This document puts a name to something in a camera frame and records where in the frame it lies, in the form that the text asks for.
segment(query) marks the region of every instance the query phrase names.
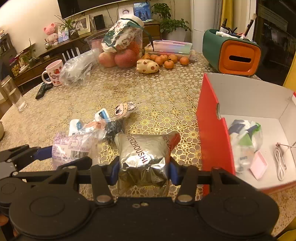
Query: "photograph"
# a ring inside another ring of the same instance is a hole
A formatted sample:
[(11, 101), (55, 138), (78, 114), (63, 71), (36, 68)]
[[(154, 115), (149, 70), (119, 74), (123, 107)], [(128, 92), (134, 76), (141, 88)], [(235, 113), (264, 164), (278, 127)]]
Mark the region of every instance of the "photograph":
[(89, 15), (85, 15), (75, 21), (73, 24), (75, 29), (78, 31), (79, 35), (89, 33), (91, 31), (90, 22), (89, 22)]
[(134, 3), (133, 6), (134, 6), (133, 9), (134, 9), (135, 16), (139, 17), (142, 21), (151, 19), (149, 3), (139, 2), (139, 3)]
[(123, 7), (118, 9), (119, 18), (122, 18), (125, 14), (133, 14), (133, 7)]
[(61, 26), (58, 27), (58, 42), (64, 42), (69, 39), (68, 28), (65, 28), (64, 31), (61, 30)]

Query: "remote control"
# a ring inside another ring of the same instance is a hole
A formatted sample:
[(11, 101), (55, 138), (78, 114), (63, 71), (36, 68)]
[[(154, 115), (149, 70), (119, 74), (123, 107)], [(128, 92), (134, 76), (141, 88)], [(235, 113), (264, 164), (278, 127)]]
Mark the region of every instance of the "remote control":
[(38, 99), (42, 98), (44, 96), (45, 92), (47, 90), (51, 89), (52, 87), (53, 87), (53, 84), (46, 84), (43, 82), (35, 99), (38, 100)]

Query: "apple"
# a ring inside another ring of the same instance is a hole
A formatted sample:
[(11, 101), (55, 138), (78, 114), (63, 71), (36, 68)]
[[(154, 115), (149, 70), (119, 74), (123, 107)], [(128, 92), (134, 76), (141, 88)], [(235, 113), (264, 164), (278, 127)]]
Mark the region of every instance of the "apple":
[(115, 55), (115, 63), (120, 68), (130, 68), (134, 66), (138, 60), (136, 53), (130, 49), (118, 52)]
[(103, 52), (99, 55), (99, 63), (104, 67), (114, 67), (115, 63), (115, 53)]

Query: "green ribbon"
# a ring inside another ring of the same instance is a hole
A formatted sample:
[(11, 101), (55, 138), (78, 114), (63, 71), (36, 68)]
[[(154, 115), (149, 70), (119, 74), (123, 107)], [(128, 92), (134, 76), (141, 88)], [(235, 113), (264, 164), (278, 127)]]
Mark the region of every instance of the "green ribbon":
[(152, 37), (151, 37), (150, 33), (148, 33), (148, 32), (147, 32), (143, 27), (141, 27), (137, 22), (136, 22), (137, 24), (134, 24), (133, 22), (128, 22), (127, 25), (129, 25), (129, 26), (131, 26), (131, 27), (135, 27), (135, 28), (140, 28), (140, 29), (142, 29), (143, 32), (145, 32), (145, 33), (148, 35), (149, 41), (150, 41), (151, 46), (152, 46), (153, 51), (154, 51), (153, 40), (152, 40)]

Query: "black speaker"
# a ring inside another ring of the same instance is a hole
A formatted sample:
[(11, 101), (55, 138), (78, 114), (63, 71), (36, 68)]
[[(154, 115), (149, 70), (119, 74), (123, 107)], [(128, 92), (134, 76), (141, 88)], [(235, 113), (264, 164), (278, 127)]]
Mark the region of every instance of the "black speaker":
[(96, 30), (106, 28), (102, 14), (94, 16), (93, 20), (94, 20), (94, 26), (95, 26)]

